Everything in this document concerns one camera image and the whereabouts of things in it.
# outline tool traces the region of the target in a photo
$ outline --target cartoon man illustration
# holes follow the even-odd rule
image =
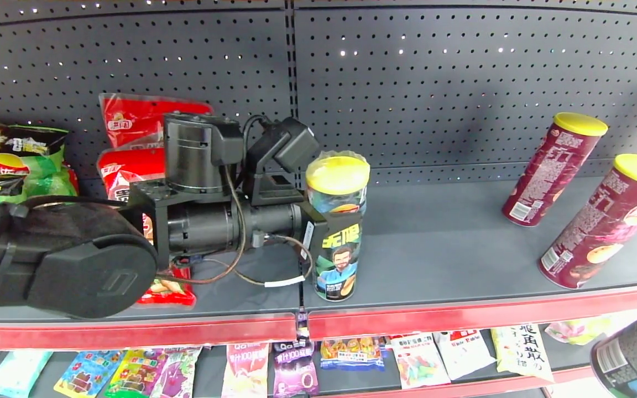
[[[334,283],[340,283],[346,280],[349,276],[356,273],[357,264],[351,264],[352,256],[351,247],[344,246],[333,252],[332,260],[336,266],[334,269],[325,270],[318,276],[318,285],[326,287]]]

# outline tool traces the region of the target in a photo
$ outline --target maroon chip can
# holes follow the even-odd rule
[[[505,202],[503,214],[524,227],[538,225],[608,129],[591,116],[557,113]]]
[[[637,232],[637,154],[620,154],[587,204],[539,259],[561,287],[577,289]]]

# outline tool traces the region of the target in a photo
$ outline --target perforated metal panel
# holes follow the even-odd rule
[[[283,11],[244,10],[0,25],[0,121],[71,129],[66,160],[92,179],[109,148],[98,105],[104,91],[207,101],[241,121],[250,113],[285,118],[285,30]]]
[[[301,9],[296,42],[301,120],[376,168],[528,161],[559,111],[610,124],[591,159],[637,153],[637,15]]]

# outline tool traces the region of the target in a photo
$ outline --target red shelf edge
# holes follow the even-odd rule
[[[637,287],[458,304],[309,312],[316,340],[548,323],[637,310]]]
[[[583,366],[581,368],[559,370],[554,372],[554,380],[556,383],[566,383],[593,376],[594,372],[591,370],[591,366]],[[500,394],[509,391],[529,390],[552,384],[555,383],[528,376],[518,376],[513,378],[485,380],[482,382],[422,387],[414,390],[359,392],[346,395],[320,396],[330,396],[331,398],[434,398],[435,396],[439,396],[439,398],[462,398],[463,396],[481,396]]]
[[[112,350],[162,345],[286,342],[296,338],[296,320],[292,314],[238,318],[148,320],[144,323],[0,323],[0,350]]]

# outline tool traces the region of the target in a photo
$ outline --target white snack package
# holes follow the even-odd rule
[[[462,378],[495,362],[479,330],[457,330],[433,334],[451,380]]]
[[[403,390],[451,383],[431,333],[391,337],[390,343]]]
[[[490,335],[498,357],[498,372],[513,372],[554,383],[537,325],[491,328]]]

